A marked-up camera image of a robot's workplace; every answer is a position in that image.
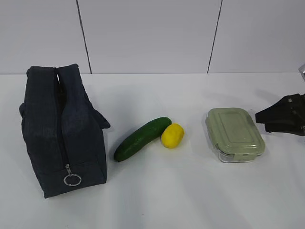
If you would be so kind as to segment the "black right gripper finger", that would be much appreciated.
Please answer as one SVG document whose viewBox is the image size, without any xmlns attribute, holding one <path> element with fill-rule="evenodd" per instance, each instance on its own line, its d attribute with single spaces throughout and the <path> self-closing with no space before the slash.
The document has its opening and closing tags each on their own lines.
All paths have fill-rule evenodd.
<svg viewBox="0 0 305 229">
<path fill-rule="evenodd" d="M 256 113 L 255 120 L 261 124 L 304 124 L 305 95 L 284 96 L 274 105 Z"/>
<path fill-rule="evenodd" d="M 288 125 L 288 124 L 265 124 L 265 131 L 269 133 L 288 133 L 298 136 L 305 136 L 305 127 L 300 125 Z"/>
</svg>

